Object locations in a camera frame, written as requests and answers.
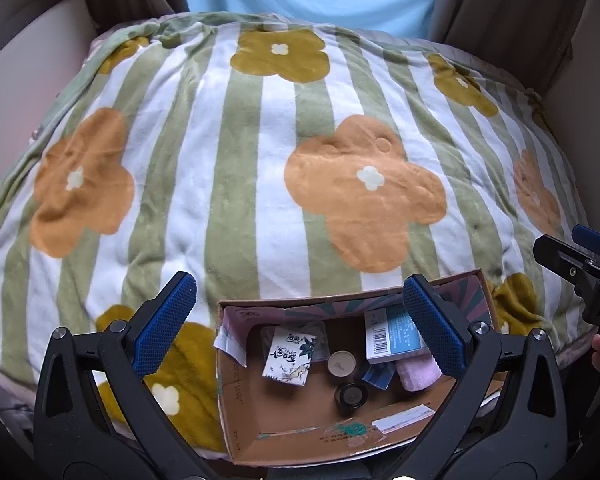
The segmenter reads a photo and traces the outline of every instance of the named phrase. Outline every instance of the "open cardboard box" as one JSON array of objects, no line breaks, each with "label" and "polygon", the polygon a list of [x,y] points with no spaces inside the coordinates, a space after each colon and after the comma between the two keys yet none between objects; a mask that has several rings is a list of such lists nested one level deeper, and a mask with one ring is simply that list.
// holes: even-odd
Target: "open cardboard box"
[{"label": "open cardboard box", "polygon": [[[480,270],[431,283],[470,321],[484,320],[499,330]],[[326,362],[311,364],[305,386],[262,377],[261,326],[322,319],[330,351],[348,350],[364,367],[363,312],[395,304],[401,296],[399,286],[326,298],[221,301],[215,342],[219,407],[232,462],[249,466],[332,462],[368,456],[417,436],[430,420],[430,410],[437,410],[453,387],[452,378],[443,376],[430,388],[412,393],[402,388],[396,374],[387,391],[369,386],[367,402],[352,418],[343,418],[334,402],[335,386]],[[492,381],[487,395],[501,387],[502,382]]]}]

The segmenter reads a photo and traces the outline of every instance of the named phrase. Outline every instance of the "metal bolt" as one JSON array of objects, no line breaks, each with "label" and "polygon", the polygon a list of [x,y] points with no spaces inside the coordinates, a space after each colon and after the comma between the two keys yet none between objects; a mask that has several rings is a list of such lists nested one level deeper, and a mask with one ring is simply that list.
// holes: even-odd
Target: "metal bolt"
[{"label": "metal bolt", "polygon": [[487,325],[485,322],[483,321],[476,321],[472,327],[474,328],[474,330],[478,333],[478,334],[486,334],[489,331],[489,325]]},{"label": "metal bolt", "polygon": [[544,341],[546,339],[546,332],[541,328],[535,328],[531,331],[531,335],[538,339],[538,341]]},{"label": "metal bolt", "polygon": [[117,319],[109,325],[109,330],[112,332],[122,332],[126,328],[126,321]]},{"label": "metal bolt", "polygon": [[64,336],[66,336],[66,328],[64,326],[59,326],[51,334],[53,339],[62,339]]}]

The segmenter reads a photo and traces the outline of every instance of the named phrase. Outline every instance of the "pink rolled cloth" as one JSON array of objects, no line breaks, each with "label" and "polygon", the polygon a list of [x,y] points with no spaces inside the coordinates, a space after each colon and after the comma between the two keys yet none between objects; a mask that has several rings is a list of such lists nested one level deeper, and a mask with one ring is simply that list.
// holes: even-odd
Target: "pink rolled cloth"
[{"label": "pink rolled cloth", "polygon": [[435,383],[442,372],[433,355],[427,353],[395,362],[400,382],[408,392],[419,392]]}]

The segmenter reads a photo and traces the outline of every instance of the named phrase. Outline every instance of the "barcode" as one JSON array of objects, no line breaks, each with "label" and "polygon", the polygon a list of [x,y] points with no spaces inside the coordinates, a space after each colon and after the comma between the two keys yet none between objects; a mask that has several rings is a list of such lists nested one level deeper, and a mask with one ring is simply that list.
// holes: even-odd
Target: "barcode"
[{"label": "barcode", "polygon": [[385,354],[387,352],[386,329],[374,329],[374,354]]}]

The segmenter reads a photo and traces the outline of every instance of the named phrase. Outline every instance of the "bed sheet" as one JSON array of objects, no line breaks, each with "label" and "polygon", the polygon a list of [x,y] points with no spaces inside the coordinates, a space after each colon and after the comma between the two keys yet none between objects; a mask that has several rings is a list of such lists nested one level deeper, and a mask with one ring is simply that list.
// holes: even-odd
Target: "bed sheet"
[{"label": "bed sheet", "polygon": [[481,268],[504,331],[544,328],[564,366],[592,327],[532,245],[572,242],[578,222],[538,96],[468,54],[273,14],[135,24],[104,41],[0,183],[0,373],[33,386],[55,327],[128,319],[178,270],[198,300],[145,381],[209,450],[223,449],[221,298]]}]

